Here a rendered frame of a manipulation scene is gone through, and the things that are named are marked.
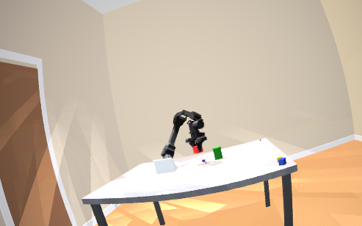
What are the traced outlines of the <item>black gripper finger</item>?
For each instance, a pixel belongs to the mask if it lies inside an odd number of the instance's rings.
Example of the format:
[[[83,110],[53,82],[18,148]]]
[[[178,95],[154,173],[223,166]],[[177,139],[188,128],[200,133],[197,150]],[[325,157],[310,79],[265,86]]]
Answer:
[[[189,142],[189,144],[190,144],[192,147],[194,147],[194,146],[197,146],[197,145],[196,145],[196,142],[197,142],[197,141],[195,141],[195,142]]]
[[[203,142],[203,141],[202,141]],[[196,145],[198,146],[198,150],[199,152],[201,151],[201,145],[202,145],[202,142],[196,142]]]

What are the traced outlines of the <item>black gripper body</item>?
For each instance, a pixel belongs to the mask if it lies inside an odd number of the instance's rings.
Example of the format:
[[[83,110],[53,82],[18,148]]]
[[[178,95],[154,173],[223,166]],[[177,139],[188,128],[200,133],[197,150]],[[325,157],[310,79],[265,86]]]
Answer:
[[[207,140],[206,136],[199,136],[199,132],[200,131],[198,129],[190,131],[189,134],[191,134],[191,138],[186,139],[186,142],[195,142],[196,140],[198,142],[202,142],[203,140]]]

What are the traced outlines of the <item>red block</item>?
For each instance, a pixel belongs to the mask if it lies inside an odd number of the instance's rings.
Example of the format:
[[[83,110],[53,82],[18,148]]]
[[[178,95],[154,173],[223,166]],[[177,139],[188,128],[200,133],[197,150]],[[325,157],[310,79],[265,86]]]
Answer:
[[[200,152],[199,152],[199,150],[198,150],[198,146],[194,146],[194,147],[193,147],[193,150],[194,150],[194,153],[202,153],[202,152],[203,152],[202,145],[201,145],[201,151],[200,151]]]

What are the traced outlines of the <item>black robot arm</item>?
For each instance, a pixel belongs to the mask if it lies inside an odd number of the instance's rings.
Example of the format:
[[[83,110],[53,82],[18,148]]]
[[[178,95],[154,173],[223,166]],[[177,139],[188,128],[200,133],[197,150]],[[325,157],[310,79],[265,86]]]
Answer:
[[[181,115],[184,115],[186,117],[184,118]],[[187,120],[187,117],[194,120],[194,121],[188,120],[187,124],[189,124],[190,131],[204,128],[204,122],[203,122],[203,119],[201,116],[202,115],[198,114],[197,112],[188,112],[187,110],[182,110],[181,112],[178,112],[174,116],[174,118],[173,118],[174,126],[173,126],[172,133],[170,135],[170,139],[169,139],[168,143],[163,147],[164,149],[161,153],[161,156],[163,156],[163,159],[173,158],[174,152],[175,152],[174,143],[175,143],[176,137],[178,135],[179,128]]]

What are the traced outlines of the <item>green block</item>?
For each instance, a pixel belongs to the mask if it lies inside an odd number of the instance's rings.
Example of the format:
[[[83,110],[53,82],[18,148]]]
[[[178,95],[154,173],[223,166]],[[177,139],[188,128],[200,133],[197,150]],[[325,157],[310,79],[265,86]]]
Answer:
[[[222,152],[221,146],[213,148],[213,154],[220,154]]]
[[[215,160],[222,159],[222,153],[220,154],[214,154]]]

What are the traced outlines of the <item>small blue block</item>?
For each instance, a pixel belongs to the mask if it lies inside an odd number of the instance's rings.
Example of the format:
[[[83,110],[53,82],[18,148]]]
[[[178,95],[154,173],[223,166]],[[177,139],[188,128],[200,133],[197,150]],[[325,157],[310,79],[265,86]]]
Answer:
[[[279,166],[286,164],[286,158],[280,158],[278,161],[279,161],[279,163],[278,163]]]

